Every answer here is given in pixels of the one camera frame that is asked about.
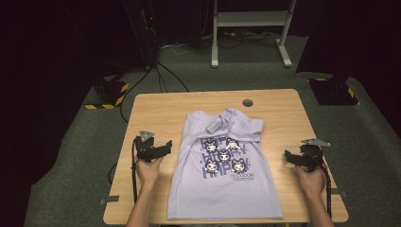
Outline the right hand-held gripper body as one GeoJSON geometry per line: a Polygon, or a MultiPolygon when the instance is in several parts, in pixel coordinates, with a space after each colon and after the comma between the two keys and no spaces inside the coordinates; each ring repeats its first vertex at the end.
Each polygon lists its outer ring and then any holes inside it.
{"type": "Polygon", "coordinates": [[[313,171],[317,166],[323,164],[323,147],[330,147],[329,142],[324,142],[318,138],[302,140],[301,152],[307,157],[308,171],[313,171]]]}

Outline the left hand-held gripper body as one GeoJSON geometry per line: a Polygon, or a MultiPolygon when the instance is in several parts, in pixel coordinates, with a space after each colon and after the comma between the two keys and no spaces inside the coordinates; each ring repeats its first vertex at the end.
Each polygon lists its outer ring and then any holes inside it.
{"type": "Polygon", "coordinates": [[[152,162],[154,159],[158,158],[156,148],[154,147],[154,132],[139,131],[133,143],[139,159],[152,162]]]}

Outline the lavender printed T-shirt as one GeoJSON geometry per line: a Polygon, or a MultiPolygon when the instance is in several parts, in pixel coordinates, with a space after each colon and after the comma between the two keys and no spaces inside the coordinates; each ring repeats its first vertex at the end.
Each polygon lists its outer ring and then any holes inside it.
{"type": "Polygon", "coordinates": [[[169,219],[281,218],[260,148],[265,122],[238,109],[186,116],[169,190],[169,219]]]}

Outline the person's left hand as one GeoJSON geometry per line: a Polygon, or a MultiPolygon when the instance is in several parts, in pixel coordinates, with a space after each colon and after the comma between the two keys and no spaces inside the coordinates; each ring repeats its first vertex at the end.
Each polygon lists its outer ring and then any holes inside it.
{"type": "Polygon", "coordinates": [[[159,178],[159,168],[163,158],[155,159],[151,163],[147,163],[141,159],[136,162],[137,175],[142,185],[153,186],[159,178]]]}

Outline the person's right hand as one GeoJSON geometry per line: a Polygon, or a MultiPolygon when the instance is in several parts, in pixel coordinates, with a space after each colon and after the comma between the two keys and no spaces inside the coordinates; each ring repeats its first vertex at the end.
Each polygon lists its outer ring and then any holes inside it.
{"type": "Polygon", "coordinates": [[[296,166],[300,186],[308,199],[316,199],[322,195],[325,188],[325,176],[320,168],[306,172],[301,166],[296,166]]]}

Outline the black yellow striped base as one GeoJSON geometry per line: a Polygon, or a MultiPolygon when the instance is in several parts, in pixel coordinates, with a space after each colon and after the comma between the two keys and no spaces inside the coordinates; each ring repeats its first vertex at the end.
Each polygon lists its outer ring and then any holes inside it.
{"type": "Polygon", "coordinates": [[[334,75],[329,79],[309,79],[308,83],[320,105],[358,105],[359,101],[346,80],[347,77],[334,75]]]}
{"type": "Polygon", "coordinates": [[[83,104],[87,110],[110,110],[119,107],[127,93],[129,84],[115,79],[100,79],[93,86],[100,98],[98,102],[86,102],[83,104]]]}

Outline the black computer tower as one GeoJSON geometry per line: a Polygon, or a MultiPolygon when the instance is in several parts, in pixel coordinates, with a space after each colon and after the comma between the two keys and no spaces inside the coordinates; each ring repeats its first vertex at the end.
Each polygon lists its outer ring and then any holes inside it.
{"type": "Polygon", "coordinates": [[[136,41],[136,49],[146,71],[157,59],[157,32],[150,0],[122,0],[136,41]]]}

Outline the white metal stand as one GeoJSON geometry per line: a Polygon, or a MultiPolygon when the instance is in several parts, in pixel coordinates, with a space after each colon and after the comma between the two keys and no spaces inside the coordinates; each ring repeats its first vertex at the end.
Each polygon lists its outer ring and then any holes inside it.
{"type": "Polygon", "coordinates": [[[290,0],[287,10],[276,11],[234,11],[219,12],[218,0],[213,1],[213,40],[211,48],[211,67],[218,68],[218,29],[220,27],[280,26],[281,37],[275,40],[285,67],[292,62],[285,44],[297,0],[290,0]]]}

